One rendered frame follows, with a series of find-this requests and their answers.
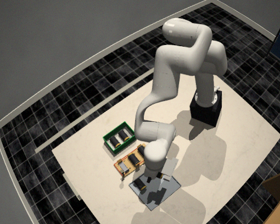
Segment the black battery with gold end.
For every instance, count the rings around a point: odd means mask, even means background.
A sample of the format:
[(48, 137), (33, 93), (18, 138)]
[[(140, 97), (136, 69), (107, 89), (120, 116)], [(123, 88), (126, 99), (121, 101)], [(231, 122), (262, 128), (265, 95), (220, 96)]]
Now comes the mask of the black battery with gold end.
[(137, 178), (134, 180), (134, 183), (137, 185), (137, 187), (142, 191), (144, 190), (147, 186), (140, 180), (140, 178)]
[(117, 148), (121, 145), (120, 142), (115, 138), (115, 136), (112, 136), (109, 140), (112, 142), (112, 144), (115, 146), (115, 148)]
[(124, 132), (124, 130), (119, 131), (118, 134), (124, 141), (130, 139), (130, 137)]
[(163, 173), (160, 173), (160, 172), (159, 172), (158, 175), (157, 175), (156, 177), (162, 179), (163, 175), (164, 175)]
[(144, 156), (144, 146), (138, 147), (138, 151)]
[(127, 156), (131, 161), (132, 163), (134, 164), (134, 166), (140, 162), (137, 157), (133, 154), (133, 153), (129, 153), (129, 155)]

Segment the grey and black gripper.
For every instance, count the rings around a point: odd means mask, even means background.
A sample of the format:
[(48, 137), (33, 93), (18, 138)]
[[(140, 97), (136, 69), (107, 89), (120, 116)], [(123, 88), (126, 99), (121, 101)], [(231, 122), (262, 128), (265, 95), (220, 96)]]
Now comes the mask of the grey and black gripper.
[(158, 171), (150, 171), (149, 169), (147, 169), (147, 167), (145, 167), (144, 176), (148, 177), (147, 183), (150, 183), (151, 180), (154, 180), (157, 174)]

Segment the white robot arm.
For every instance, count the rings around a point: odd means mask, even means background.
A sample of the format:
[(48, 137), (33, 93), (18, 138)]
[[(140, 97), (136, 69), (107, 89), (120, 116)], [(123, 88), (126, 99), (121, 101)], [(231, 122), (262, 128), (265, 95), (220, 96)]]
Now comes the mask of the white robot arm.
[(213, 75), (226, 73), (227, 58), (224, 45), (212, 40), (212, 31), (206, 25), (173, 18), (164, 23), (162, 32), (169, 42), (179, 46), (163, 45), (156, 50), (152, 91), (138, 106), (134, 134), (137, 140), (148, 142), (144, 148), (147, 169), (163, 173), (163, 179), (169, 182), (179, 161), (166, 158), (176, 128), (172, 124), (145, 120), (144, 113), (155, 103), (177, 97), (180, 74), (195, 76), (195, 101), (199, 106), (213, 106), (217, 101), (216, 91), (220, 89), (214, 88)]

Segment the tan battery board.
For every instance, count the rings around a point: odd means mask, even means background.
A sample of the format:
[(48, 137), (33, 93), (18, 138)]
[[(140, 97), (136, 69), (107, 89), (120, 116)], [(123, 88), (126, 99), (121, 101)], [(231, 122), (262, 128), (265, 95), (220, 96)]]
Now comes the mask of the tan battery board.
[(126, 155), (122, 159), (119, 159), (114, 164), (114, 166), (117, 168), (117, 170), (119, 171), (119, 173), (122, 175), (123, 178), (126, 177), (127, 175), (129, 175), (131, 172), (133, 172), (135, 169), (139, 168), (141, 165), (143, 165), (145, 163), (144, 156), (138, 151), (138, 147), (140, 147), (140, 146), (141, 146), (141, 144), (138, 145), (137, 148), (131, 152), (140, 161), (135, 166), (130, 161), (130, 159), (127, 157), (128, 155)]

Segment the green open-top box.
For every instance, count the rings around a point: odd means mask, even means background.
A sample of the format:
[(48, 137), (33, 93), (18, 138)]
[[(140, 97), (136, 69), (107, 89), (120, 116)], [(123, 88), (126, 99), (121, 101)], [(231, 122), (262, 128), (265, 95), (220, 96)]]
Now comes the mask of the green open-top box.
[[(128, 139), (126, 142), (118, 135), (118, 132), (121, 130), (124, 130), (124, 132), (130, 137), (130, 139)], [(115, 146), (109, 140), (112, 136), (115, 136), (117, 140), (121, 143), (119, 147), (115, 148)], [(116, 128), (114, 128), (112, 131), (107, 133), (105, 136), (103, 136), (103, 139), (106, 141), (106, 143), (109, 145), (109, 148), (113, 151), (115, 155), (136, 140), (133, 129), (130, 128), (125, 121)]]

